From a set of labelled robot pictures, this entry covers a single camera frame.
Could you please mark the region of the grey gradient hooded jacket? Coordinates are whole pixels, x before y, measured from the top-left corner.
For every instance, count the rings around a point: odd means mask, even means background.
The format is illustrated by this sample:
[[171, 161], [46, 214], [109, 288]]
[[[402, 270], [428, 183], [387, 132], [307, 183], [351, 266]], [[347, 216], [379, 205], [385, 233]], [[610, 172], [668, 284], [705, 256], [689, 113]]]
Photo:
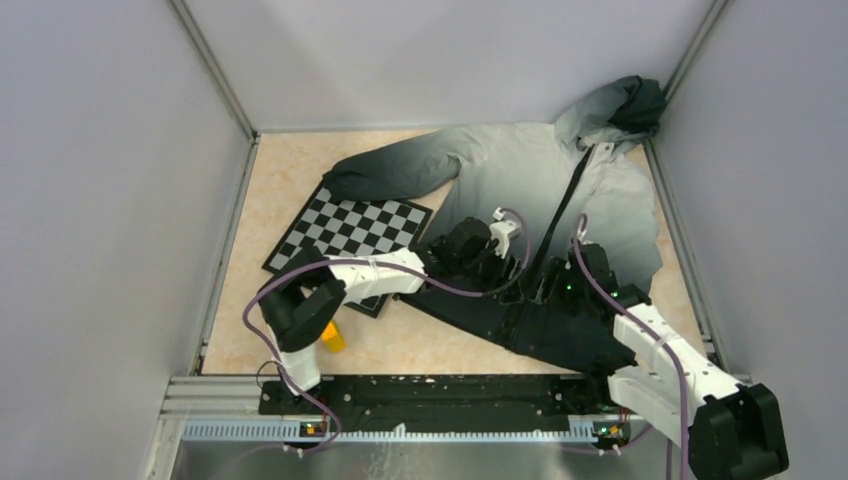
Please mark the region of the grey gradient hooded jacket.
[[630, 366], [634, 353], [605, 328], [605, 304], [556, 307], [537, 285], [571, 244], [580, 214], [586, 238], [605, 251], [618, 281], [648, 291], [662, 259], [652, 182], [628, 153], [656, 135], [666, 109], [660, 84], [628, 76], [578, 99], [552, 123], [447, 128], [337, 162], [324, 184], [334, 201], [415, 199], [450, 190], [424, 234], [432, 241], [468, 217], [518, 211], [527, 227], [515, 256], [530, 262], [509, 300], [470, 281], [456, 293], [432, 289], [405, 302], [514, 353], [587, 374]]

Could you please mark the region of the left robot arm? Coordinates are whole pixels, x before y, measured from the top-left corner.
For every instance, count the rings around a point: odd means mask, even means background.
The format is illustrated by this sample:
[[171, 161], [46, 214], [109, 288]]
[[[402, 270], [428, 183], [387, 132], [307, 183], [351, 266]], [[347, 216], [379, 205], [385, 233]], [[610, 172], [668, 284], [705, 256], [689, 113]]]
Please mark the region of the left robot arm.
[[526, 237], [525, 229], [517, 211], [498, 208], [491, 223], [467, 217], [446, 235], [389, 253], [342, 257], [301, 249], [252, 301], [272, 335], [275, 361], [285, 371], [283, 401], [302, 414], [319, 404], [316, 344], [341, 306], [415, 294], [428, 286], [462, 297], [498, 296], [529, 263], [529, 240], [522, 259], [510, 254], [512, 240]]

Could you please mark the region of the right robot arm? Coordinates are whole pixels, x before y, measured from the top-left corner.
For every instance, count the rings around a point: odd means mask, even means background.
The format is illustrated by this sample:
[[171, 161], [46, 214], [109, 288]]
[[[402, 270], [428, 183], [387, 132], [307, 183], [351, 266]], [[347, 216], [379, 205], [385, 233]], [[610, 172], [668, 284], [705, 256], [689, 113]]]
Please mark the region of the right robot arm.
[[618, 283], [603, 248], [581, 244], [545, 267], [537, 297], [549, 306], [585, 307], [600, 316], [635, 362], [591, 379], [589, 404], [642, 416], [686, 456], [697, 479], [769, 479], [789, 455], [779, 402], [747, 385], [684, 339], [639, 287]]

